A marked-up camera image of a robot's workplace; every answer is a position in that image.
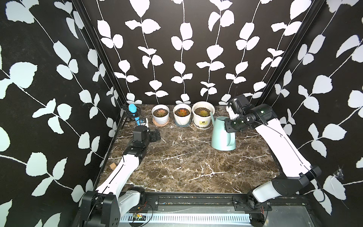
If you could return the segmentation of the mint green watering can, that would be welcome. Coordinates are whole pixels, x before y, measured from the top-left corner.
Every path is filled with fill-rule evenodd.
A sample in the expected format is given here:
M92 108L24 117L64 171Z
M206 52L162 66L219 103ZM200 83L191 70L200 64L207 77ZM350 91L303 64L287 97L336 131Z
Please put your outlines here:
M213 124L211 146L214 149L221 151L232 151L236 149L235 133L228 133L226 131L226 119L228 119L228 117L219 116L214 118L214 116L211 115L211 120Z

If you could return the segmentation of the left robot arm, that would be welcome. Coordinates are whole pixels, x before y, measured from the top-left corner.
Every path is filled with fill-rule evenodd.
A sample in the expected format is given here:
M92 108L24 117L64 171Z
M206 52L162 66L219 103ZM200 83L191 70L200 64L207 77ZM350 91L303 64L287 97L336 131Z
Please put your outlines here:
M161 140L158 129L136 126L133 138L123 153L122 160L109 177L94 191L82 197L79 225L81 227L117 227L120 218L130 209L145 201L145 190L134 187L120 195L131 174L138 168L152 142Z

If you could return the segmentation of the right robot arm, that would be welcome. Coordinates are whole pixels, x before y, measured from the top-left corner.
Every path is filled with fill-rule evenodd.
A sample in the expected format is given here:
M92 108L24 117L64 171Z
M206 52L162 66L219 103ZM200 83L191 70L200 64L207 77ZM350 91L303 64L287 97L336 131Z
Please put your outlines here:
M276 197L294 195L321 175L321 169L306 160L292 143L270 106L261 104L254 107L235 99L229 102L226 110L230 115L225 120L226 131L255 129L268 144L282 169L281 175L248 193L250 205L257 206Z

